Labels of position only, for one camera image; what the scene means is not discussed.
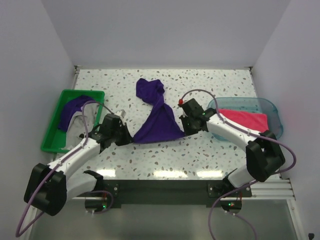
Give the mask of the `grey white towel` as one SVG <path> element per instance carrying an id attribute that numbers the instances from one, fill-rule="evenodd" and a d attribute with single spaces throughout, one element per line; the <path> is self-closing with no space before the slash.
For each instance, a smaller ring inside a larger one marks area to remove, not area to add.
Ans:
<path id="1" fill-rule="evenodd" d="M 89 103 L 84 107 L 84 118 L 88 131 L 90 131 L 96 121 L 99 105 L 97 103 Z M 64 150 L 71 150 L 78 145 L 82 138 L 81 134 L 85 135 L 85 123 L 83 121 L 82 111 L 77 111 L 70 121 L 66 132 L 66 143 Z"/>

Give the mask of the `pink towel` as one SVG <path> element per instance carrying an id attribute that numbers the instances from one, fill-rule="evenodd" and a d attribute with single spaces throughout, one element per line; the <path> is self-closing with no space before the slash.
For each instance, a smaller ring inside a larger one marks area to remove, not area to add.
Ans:
<path id="1" fill-rule="evenodd" d="M 260 133 L 269 130 L 267 115 L 263 113 L 250 113 L 247 111 L 220 109 L 219 113 L 227 119 Z"/>

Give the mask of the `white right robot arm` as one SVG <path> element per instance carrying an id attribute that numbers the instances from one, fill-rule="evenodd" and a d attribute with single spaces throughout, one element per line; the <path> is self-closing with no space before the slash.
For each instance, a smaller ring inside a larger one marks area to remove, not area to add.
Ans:
<path id="1" fill-rule="evenodd" d="M 246 128 L 219 113 L 214 108 L 204 110 L 192 98 L 178 102 L 183 114 L 179 117 L 186 136 L 199 131 L 219 135 L 245 152 L 246 164 L 228 173 L 222 189 L 227 196 L 235 196 L 241 186 L 252 181 L 265 182 L 285 162 L 285 157 L 273 132 L 258 132 Z"/>

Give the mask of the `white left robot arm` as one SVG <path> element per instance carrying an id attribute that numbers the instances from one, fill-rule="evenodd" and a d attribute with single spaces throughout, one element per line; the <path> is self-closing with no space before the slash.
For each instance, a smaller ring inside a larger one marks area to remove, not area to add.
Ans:
<path id="1" fill-rule="evenodd" d="M 85 170 L 80 176 L 74 174 L 111 144 L 125 146 L 133 142 L 125 115 L 124 110 L 108 113 L 101 124 L 64 156 L 47 165 L 37 164 L 32 169 L 24 201 L 55 216 L 74 197 L 87 192 L 95 197 L 101 195 L 104 190 L 101 174 L 92 170 Z"/>

